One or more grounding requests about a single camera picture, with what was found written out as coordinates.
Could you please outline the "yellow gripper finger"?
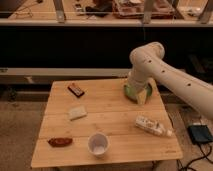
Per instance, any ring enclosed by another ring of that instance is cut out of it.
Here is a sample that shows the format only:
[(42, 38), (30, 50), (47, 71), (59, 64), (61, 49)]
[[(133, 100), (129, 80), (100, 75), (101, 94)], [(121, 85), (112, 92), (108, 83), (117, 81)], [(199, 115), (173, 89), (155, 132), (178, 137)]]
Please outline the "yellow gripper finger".
[(138, 94), (138, 104), (144, 105), (148, 96), (148, 90), (144, 89)]

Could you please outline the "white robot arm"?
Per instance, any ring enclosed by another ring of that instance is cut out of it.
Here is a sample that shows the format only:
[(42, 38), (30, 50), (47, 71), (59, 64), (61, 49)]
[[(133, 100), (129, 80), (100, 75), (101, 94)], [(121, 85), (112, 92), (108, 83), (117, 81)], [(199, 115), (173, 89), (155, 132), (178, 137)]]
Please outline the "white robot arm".
[(200, 114), (213, 120), (213, 85), (182, 72), (163, 61), (164, 47), (152, 42), (135, 48), (130, 53), (132, 69), (127, 78), (128, 96), (143, 104), (142, 92), (148, 79), (154, 78)]

